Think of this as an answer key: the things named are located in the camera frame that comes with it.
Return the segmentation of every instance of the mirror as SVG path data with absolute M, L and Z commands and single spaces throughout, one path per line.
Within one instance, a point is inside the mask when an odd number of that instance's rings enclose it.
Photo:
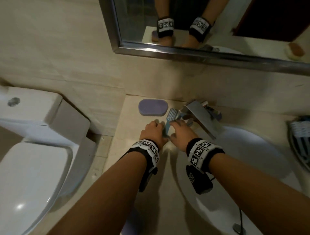
M 308 0 L 114 0 L 122 41 L 310 63 Z

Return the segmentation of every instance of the toilet tank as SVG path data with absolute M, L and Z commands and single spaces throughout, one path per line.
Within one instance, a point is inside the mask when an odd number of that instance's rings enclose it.
M 61 95 L 19 87 L 9 87 L 6 95 L 0 100 L 0 126 L 43 144 L 71 146 L 85 138 L 89 120 Z M 9 106 L 10 100 L 16 105 Z

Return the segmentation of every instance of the mirror frame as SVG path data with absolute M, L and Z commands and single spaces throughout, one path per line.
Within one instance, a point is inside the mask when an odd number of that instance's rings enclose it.
M 310 76 L 310 64 L 258 56 L 200 51 L 122 41 L 113 0 L 99 0 L 114 53 Z

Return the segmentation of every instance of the blue comb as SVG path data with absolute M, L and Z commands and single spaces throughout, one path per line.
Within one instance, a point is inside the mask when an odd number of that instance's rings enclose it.
M 171 108 L 169 110 L 169 113 L 167 115 L 167 122 L 166 122 L 166 125 L 165 125 L 165 128 L 164 128 L 164 134 L 166 136 L 168 136 L 168 131 L 169 131 L 169 128 L 170 128 L 169 122 L 176 120 L 177 117 L 178 117 L 178 114 L 179 114 L 179 111 L 177 109 L 175 109 L 175 108 Z

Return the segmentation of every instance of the purple sponge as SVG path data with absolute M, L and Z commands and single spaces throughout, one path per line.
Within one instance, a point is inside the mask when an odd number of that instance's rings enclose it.
M 164 116 L 168 110 L 168 104 L 164 100 L 144 99 L 140 101 L 138 107 L 143 116 Z

